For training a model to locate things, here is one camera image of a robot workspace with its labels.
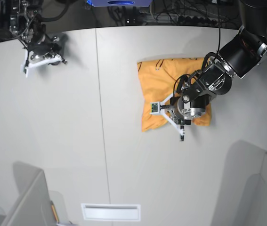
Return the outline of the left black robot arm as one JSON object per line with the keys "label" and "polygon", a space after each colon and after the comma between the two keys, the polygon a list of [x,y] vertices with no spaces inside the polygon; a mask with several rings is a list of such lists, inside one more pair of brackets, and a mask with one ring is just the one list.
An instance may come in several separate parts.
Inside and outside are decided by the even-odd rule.
{"label": "left black robot arm", "polygon": [[180,76],[166,110],[180,128],[191,124],[207,111],[218,95],[232,87],[232,79],[242,79],[267,55],[267,0],[238,2],[242,25],[238,34],[216,53],[208,53],[199,70]]}

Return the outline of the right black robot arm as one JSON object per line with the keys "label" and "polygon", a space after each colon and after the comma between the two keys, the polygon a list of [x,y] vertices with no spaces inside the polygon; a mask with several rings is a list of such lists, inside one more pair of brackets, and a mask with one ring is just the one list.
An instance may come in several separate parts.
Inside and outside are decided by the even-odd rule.
{"label": "right black robot arm", "polygon": [[65,1],[65,7],[55,17],[43,17],[42,0],[11,1],[9,31],[13,39],[18,39],[24,46],[25,56],[22,69],[24,72],[43,65],[66,64],[62,56],[62,47],[58,44],[58,36],[48,36],[46,22],[61,19],[68,11],[70,2]]}

